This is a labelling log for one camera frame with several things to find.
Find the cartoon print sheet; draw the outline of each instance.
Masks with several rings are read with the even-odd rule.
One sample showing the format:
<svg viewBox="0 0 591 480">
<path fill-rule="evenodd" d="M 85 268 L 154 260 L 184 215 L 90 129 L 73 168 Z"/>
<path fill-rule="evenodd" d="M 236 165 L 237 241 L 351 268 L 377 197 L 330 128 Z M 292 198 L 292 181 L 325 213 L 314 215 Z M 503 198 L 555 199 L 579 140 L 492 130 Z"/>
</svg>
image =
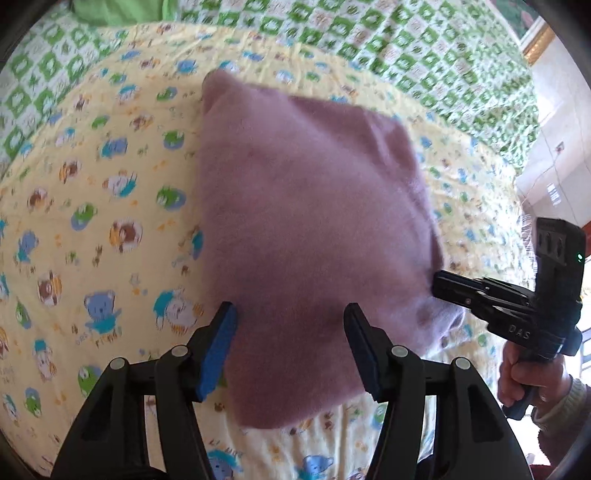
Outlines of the cartoon print sheet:
<svg viewBox="0 0 591 480">
<path fill-rule="evenodd" d="M 195 178 L 201 84 L 218 67 L 246 82 L 397 116 L 415 144 L 449 267 L 521 284 L 531 277 L 521 263 L 513 168 L 392 85 L 344 59 L 256 33 L 134 27 L 0 184 L 0 428 L 42 474 L 112 358 L 158 357 L 217 308 L 200 296 L 200 253 L 215 246 L 199 226 Z M 468 315 L 430 358 L 466 356 L 494 390 L 499 347 Z M 150 458 L 163 468 L 153 398 L 146 409 Z M 219 479 L 361 478 L 385 414 L 362 395 L 299 425 L 242 429 L 223 379 L 195 409 Z M 423 456 L 433 434 L 430 401 Z"/>
</svg>

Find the bed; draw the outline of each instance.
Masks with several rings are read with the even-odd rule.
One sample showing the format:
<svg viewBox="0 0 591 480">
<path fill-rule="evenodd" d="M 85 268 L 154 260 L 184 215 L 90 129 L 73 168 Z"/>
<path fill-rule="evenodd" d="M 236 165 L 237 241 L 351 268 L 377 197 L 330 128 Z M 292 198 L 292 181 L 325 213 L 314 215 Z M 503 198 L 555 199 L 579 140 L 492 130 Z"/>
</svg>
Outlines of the bed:
<svg viewBox="0 0 591 480">
<path fill-rule="evenodd" d="M 33 22 L 51 0 L 29 3 L 27 15 L 10 17 Z M 256 30 L 286 44 L 298 41 L 336 54 L 356 69 L 387 79 L 522 169 L 539 130 L 537 103 L 515 35 L 491 2 L 308 3 L 181 0 L 176 17 Z M 8 32 L 8 51 L 25 34 L 24 19 Z M 126 28 L 86 25 L 66 1 L 27 32 L 0 76 L 6 94 L 0 108 L 0 171 L 90 65 L 116 50 L 127 35 Z M 12 105 L 15 98 L 23 100 Z"/>
<path fill-rule="evenodd" d="M 200 85 L 212 69 L 399 118 L 430 189 L 447 267 L 530 285 L 514 167 L 392 83 L 348 59 L 252 30 L 157 23 L 102 34 L 116 51 L 64 94 L 0 183 L 0 429 L 38 473 L 50 473 L 113 357 L 157 357 L 215 312 L 199 295 L 207 232 L 191 180 Z M 154 263 L 146 266 L 146 257 Z M 191 328 L 175 328 L 170 299 Z M 495 391 L 501 345 L 468 315 L 429 358 L 466 356 Z M 146 409 L 151 463 L 163 468 L 153 399 Z M 242 429 L 224 380 L 196 405 L 210 458 L 237 478 L 360 478 L 384 413 L 362 395 L 284 429 Z M 428 401 L 421 456 L 433 434 Z"/>
</svg>

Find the purple fabric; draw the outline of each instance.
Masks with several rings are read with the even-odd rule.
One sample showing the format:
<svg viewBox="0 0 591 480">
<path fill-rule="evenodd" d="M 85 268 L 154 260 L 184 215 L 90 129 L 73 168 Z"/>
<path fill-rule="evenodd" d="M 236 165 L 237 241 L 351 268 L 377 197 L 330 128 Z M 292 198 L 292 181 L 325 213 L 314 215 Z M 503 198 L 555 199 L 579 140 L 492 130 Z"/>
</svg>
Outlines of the purple fabric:
<svg viewBox="0 0 591 480">
<path fill-rule="evenodd" d="M 462 315 L 430 294 L 441 250 L 399 122 L 217 70 L 200 159 L 206 301 L 239 315 L 225 374 L 240 424 L 294 424 L 363 391 L 349 302 L 419 355 Z"/>
</svg>

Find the green pattern quilt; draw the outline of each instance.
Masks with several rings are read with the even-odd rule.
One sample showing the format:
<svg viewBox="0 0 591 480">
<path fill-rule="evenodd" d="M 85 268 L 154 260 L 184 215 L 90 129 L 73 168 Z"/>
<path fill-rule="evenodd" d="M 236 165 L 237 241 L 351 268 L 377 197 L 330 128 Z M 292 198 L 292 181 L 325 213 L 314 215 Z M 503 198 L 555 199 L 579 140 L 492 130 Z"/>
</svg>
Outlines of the green pattern quilt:
<svg viewBox="0 0 591 480">
<path fill-rule="evenodd" d="M 184 21 L 250 28 L 389 79 L 517 170 L 538 135 L 529 67 L 484 0 L 179 0 Z"/>
<path fill-rule="evenodd" d="M 65 2 L 26 33 L 0 73 L 0 177 L 88 68 L 111 52 Z"/>
</svg>

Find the hand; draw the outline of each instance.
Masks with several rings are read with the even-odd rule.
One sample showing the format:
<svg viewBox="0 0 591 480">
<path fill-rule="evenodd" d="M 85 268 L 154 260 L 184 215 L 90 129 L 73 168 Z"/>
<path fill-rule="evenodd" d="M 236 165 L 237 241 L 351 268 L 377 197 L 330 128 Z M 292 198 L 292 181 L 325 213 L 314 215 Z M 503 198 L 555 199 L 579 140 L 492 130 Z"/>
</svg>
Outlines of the hand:
<svg viewBox="0 0 591 480">
<path fill-rule="evenodd" d="M 563 355 L 545 364 L 518 363 L 523 350 L 512 342 L 507 342 L 503 348 L 503 363 L 499 369 L 499 400 L 510 407 L 524 397 L 525 390 L 521 385 L 539 387 L 533 405 L 538 408 L 538 415 L 543 416 L 569 394 L 573 379 L 566 371 Z"/>
</svg>

